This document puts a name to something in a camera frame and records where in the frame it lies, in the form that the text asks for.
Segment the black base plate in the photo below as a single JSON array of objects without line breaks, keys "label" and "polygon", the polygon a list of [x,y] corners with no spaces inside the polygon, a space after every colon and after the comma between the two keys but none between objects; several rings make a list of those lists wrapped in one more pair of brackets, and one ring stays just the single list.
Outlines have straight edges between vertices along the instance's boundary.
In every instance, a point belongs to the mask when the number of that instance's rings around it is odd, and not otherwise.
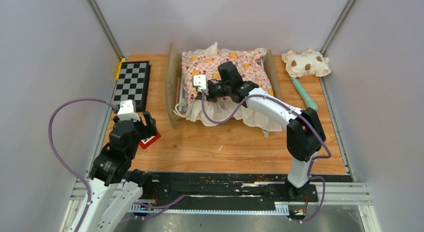
[{"label": "black base plate", "polygon": [[157,206],[160,206],[160,192],[153,185],[156,181],[174,186],[182,183],[178,191],[194,195],[260,196],[273,201],[294,202],[300,207],[320,199],[316,186],[310,183],[301,195],[293,199],[288,197],[285,174],[152,172],[151,175],[152,191],[150,194],[144,193],[139,199]]}]

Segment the pink checkered duck cushion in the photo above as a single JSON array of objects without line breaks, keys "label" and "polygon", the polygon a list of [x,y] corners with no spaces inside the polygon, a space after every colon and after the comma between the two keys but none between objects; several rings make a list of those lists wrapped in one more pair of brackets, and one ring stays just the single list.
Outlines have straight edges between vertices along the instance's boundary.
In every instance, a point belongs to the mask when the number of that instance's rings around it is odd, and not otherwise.
[{"label": "pink checkered duck cushion", "polygon": [[270,50],[218,49],[177,53],[169,49],[166,109],[172,125],[178,118],[216,126],[234,118],[250,127],[280,132],[288,120],[273,121],[271,97],[280,87]]}]

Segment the cream pillow brown spots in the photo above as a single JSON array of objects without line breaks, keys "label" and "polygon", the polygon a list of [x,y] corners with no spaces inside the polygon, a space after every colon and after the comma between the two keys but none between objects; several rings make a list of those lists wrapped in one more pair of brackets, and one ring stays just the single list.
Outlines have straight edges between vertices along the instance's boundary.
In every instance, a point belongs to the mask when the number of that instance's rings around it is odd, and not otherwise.
[{"label": "cream pillow brown spots", "polygon": [[318,51],[309,49],[300,54],[288,51],[281,55],[281,59],[285,63],[287,73],[292,78],[324,77],[332,72],[329,66],[329,58],[324,57]]}]

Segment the wooden pet bed striped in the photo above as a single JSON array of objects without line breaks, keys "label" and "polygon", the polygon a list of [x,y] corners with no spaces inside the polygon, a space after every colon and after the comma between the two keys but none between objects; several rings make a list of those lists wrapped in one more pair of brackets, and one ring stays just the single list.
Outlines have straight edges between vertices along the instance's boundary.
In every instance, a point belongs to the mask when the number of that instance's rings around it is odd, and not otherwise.
[{"label": "wooden pet bed striped", "polygon": [[[179,51],[176,42],[169,45],[166,65],[166,83],[165,83],[165,105],[167,115],[170,120],[172,128],[177,128],[178,115],[173,112],[175,105],[178,102],[180,94],[179,79],[182,75],[181,68],[182,53]],[[274,61],[273,53],[270,49],[265,49],[265,55],[262,59],[264,71],[273,88],[273,95],[282,99],[281,86],[279,82],[278,72]]]}]

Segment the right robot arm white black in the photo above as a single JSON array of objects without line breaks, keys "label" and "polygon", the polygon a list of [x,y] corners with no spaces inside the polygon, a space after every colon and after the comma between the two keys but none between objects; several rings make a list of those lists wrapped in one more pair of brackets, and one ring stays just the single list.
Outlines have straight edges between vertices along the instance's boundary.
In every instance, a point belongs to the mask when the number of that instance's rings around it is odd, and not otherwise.
[{"label": "right robot arm white black", "polygon": [[230,97],[241,106],[258,111],[286,130],[286,146],[292,156],[285,193],[291,200],[299,200],[306,193],[311,168],[317,153],[325,148],[326,135],[319,116],[313,108],[300,109],[270,95],[258,84],[243,80],[233,62],[218,66],[220,79],[209,80],[205,75],[194,75],[193,86],[199,93],[202,109],[205,102],[217,102]]}]

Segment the red white window brick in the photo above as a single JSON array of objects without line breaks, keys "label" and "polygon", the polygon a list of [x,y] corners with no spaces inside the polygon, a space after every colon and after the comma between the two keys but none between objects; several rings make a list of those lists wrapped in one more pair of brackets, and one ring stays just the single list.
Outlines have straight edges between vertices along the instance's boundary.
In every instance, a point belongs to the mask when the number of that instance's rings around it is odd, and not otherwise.
[{"label": "red white window brick", "polygon": [[142,149],[147,149],[149,146],[151,146],[154,142],[156,142],[159,138],[161,138],[161,134],[157,133],[155,136],[151,136],[149,138],[143,139],[139,142],[139,145]]}]

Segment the yellow clip on frame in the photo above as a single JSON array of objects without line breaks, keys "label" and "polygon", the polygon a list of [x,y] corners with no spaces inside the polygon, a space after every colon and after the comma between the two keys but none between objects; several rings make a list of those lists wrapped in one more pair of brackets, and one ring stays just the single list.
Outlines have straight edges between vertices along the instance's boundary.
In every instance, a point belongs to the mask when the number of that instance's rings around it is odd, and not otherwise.
[{"label": "yellow clip on frame", "polygon": [[126,58],[125,58],[125,57],[123,57],[123,58],[120,60],[120,62],[119,62],[119,64],[118,64],[118,66],[117,66],[117,70],[116,70],[116,74],[115,74],[115,80],[116,80],[116,81],[118,81],[118,80],[119,80],[119,75],[120,75],[120,72],[121,72],[122,64],[123,64],[125,61],[126,61]]}]

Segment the teal cylindrical toy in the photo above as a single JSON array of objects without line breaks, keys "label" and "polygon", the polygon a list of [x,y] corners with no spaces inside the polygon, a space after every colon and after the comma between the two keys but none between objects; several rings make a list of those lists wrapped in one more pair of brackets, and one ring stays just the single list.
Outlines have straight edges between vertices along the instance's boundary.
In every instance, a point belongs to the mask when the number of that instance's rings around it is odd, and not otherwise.
[{"label": "teal cylindrical toy", "polygon": [[316,102],[311,98],[311,96],[308,94],[308,92],[305,90],[305,88],[300,83],[300,81],[297,78],[293,78],[293,77],[290,77],[290,80],[294,88],[297,90],[298,94],[302,98],[306,107],[312,108],[317,111],[319,107],[317,106]]}]

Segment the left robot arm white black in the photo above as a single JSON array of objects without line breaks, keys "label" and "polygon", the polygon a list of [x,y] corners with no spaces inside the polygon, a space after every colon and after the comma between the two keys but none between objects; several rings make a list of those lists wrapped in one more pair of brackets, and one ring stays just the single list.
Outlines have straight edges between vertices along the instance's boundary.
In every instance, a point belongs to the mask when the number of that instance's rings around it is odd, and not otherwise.
[{"label": "left robot arm white black", "polygon": [[143,112],[128,120],[115,117],[109,142],[95,158],[89,173],[91,191],[84,197],[88,210],[80,208],[69,231],[114,231],[132,204],[153,193],[152,175],[135,169],[130,171],[140,142],[156,136],[156,120]]}]

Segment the black grey chessboard box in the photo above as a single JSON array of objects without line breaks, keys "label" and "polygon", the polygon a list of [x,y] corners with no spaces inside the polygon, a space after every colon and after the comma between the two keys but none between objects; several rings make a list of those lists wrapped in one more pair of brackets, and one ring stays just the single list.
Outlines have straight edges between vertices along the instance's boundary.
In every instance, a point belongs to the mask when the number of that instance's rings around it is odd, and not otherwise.
[{"label": "black grey chessboard box", "polygon": [[112,103],[118,106],[121,101],[133,100],[137,112],[145,111],[150,70],[149,61],[123,62],[118,72]]}]

